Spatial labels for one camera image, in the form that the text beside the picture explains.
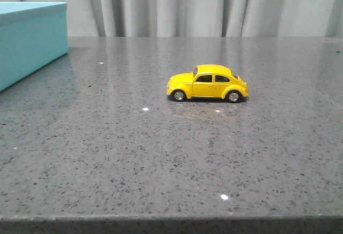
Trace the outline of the yellow toy beetle car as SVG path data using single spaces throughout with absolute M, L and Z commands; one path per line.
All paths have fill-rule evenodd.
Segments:
M 167 95 L 179 102 L 200 97 L 238 103 L 249 96 L 249 88 L 248 84 L 230 68 L 203 64 L 196 66 L 191 72 L 170 77 Z

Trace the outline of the light blue plastic box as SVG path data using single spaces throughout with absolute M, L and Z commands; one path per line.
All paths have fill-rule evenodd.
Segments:
M 1 90 L 69 50 L 66 2 L 1 2 Z

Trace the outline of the white pleated curtain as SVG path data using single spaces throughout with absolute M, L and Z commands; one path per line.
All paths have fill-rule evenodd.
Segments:
M 1 0 L 66 2 L 70 36 L 342 37 L 342 0 Z

